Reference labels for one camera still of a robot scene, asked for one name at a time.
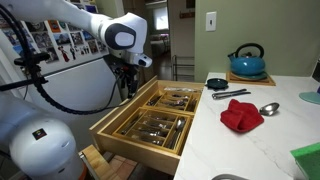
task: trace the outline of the red towel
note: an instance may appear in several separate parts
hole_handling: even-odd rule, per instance
[[[264,119],[255,105],[240,103],[235,99],[232,99],[228,109],[221,113],[221,122],[228,128],[240,133],[254,129],[263,121]]]

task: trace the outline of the blue kettle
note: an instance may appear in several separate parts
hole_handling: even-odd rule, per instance
[[[239,52],[246,47],[256,47],[260,51],[259,56],[253,56],[251,52],[242,54],[239,57]],[[262,59],[264,55],[264,49],[262,46],[256,43],[247,43],[240,46],[236,52],[228,55],[231,61],[231,72],[236,75],[253,76],[264,72],[265,62]]]

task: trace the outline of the refrigerator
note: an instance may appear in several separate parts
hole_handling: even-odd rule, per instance
[[[89,1],[73,0],[80,9],[98,13],[97,7]],[[39,23],[21,21],[30,49],[34,53],[47,52],[50,58],[41,61],[41,74],[48,80],[43,84],[47,93],[58,103],[76,110],[94,110],[106,105],[121,103],[119,89],[112,94],[115,76],[104,59],[108,48],[83,29],[57,20]],[[14,59],[22,54],[22,48],[15,33],[0,18],[0,82],[9,83],[25,80],[21,67],[14,65]],[[33,85],[11,91],[13,95],[47,110],[55,118],[64,121],[71,128],[81,150],[92,143],[89,128],[111,109],[92,115],[74,115],[58,110],[46,102]]]

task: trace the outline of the open drawer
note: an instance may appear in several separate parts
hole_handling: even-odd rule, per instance
[[[90,128],[95,146],[174,175],[203,87],[153,78]]]

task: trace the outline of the kitchen counter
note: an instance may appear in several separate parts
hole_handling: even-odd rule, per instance
[[[196,116],[175,174],[180,179],[212,179],[233,174],[252,180],[305,179],[290,151],[320,142],[320,105],[299,98],[316,92],[319,83],[310,77],[271,76],[276,86],[229,83],[227,91],[246,88],[252,94],[234,96],[258,109],[271,102],[280,108],[250,132],[239,134],[220,121],[232,98],[213,100],[204,88]],[[209,73],[223,78],[223,73]]]

